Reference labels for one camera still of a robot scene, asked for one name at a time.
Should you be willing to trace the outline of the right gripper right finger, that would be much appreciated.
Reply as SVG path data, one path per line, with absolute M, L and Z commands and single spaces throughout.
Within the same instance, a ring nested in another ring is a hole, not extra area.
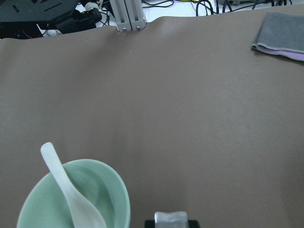
M 188 228 L 200 228 L 200 224 L 197 220 L 188 220 Z

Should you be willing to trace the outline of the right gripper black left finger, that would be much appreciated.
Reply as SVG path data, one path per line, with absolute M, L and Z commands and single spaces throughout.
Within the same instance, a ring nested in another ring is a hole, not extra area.
M 155 220 L 145 220 L 144 228 L 155 228 Z

